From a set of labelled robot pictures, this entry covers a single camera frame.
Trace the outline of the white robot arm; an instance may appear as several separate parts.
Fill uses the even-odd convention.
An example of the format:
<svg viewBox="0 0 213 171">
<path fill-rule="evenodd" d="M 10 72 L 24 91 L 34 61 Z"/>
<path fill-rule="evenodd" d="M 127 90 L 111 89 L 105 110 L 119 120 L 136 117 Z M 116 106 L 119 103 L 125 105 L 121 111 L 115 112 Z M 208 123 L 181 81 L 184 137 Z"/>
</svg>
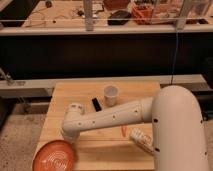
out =
<svg viewBox="0 0 213 171">
<path fill-rule="evenodd" d="M 209 171 L 201 108 L 182 86 L 167 86 L 152 97 L 90 114 L 74 103 L 64 116 L 61 132 L 75 142 L 85 131 L 142 123 L 152 125 L 155 171 Z"/>
</svg>

